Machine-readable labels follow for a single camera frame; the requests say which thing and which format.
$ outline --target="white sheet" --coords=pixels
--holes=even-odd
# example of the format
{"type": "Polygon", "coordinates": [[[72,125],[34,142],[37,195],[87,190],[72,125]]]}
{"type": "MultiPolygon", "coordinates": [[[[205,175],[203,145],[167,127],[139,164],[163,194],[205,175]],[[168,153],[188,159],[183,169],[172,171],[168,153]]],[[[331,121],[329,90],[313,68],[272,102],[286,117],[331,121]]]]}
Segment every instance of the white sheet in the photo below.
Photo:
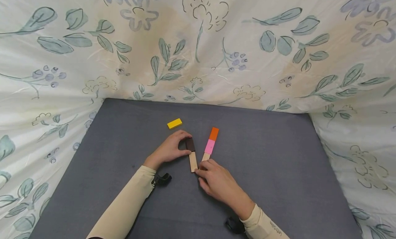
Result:
{"type": "Polygon", "coordinates": [[[396,237],[396,0],[1,1],[0,238],[107,97],[310,113],[364,238],[396,237]]]}

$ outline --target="wrist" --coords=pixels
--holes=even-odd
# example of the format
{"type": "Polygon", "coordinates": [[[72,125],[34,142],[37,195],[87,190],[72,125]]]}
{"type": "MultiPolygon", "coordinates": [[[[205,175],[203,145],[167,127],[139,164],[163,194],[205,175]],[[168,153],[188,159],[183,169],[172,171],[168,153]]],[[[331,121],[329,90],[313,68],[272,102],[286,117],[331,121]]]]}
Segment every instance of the wrist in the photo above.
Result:
{"type": "Polygon", "coordinates": [[[146,160],[143,163],[143,166],[146,166],[148,168],[151,168],[155,171],[158,170],[158,168],[161,166],[162,161],[159,160],[158,157],[155,157],[153,155],[148,156],[148,158],[146,158],[146,160]]]}
{"type": "Polygon", "coordinates": [[[228,205],[240,220],[247,220],[252,215],[256,204],[245,192],[241,191],[228,205]]]}

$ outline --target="pink block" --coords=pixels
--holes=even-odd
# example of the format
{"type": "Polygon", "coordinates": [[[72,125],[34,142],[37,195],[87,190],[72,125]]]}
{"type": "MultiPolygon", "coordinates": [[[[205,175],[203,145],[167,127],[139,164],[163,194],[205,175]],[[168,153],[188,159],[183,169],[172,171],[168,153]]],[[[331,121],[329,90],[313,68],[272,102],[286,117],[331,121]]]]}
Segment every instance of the pink block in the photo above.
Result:
{"type": "Polygon", "coordinates": [[[212,154],[215,142],[216,141],[213,141],[211,139],[208,140],[208,143],[206,144],[206,148],[205,148],[205,153],[208,153],[209,155],[212,154]]]}

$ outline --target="beige sleeve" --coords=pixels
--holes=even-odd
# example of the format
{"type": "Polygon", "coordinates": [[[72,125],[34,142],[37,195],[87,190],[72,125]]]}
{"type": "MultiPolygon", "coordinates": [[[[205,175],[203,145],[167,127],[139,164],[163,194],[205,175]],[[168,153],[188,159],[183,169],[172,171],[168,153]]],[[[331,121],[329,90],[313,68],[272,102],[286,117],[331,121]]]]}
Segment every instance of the beige sleeve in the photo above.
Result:
{"type": "Polygon", "coordinates": [[[250,239],[290,239],[257,204],[250,218],[241,222],[250,239]]]}
{"type": "Polygon", "coordinates": [[[154,187],[151,182],[156,171],[141,166],[87,236],[103,239],[125,239],[136,216],[154,187]]]}

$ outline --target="black clip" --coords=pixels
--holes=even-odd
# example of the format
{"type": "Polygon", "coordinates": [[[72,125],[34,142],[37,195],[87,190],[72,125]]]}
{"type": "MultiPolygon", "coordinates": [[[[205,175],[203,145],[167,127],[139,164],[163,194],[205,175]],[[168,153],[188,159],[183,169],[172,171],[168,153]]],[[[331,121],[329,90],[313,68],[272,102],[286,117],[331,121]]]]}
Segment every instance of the black clip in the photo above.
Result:
{"type": "Polygon", "coordinates": [[[168,173],[164,174],[164,176],[162,176],[162,177],[159,176],[158,174],[155,174],[154,179],[151,182],[151,185],[153,187],[155,187],[157,184],[161,185],[161,186],[165,186],[165,185],[169,184],[169,182],[171,182],[171,180],[172,180],[172,176],[170,176],[170,174],[168,174],[168,173]]]}
{"type": "Polygon", "coordinates": [[[235,219],[233,217],[229,217],[225,221],[225,225],[234,234],[240,235],[240,234],[245,233],[245,226],[243,225],[243,223],[239,219],[235,219]]]}

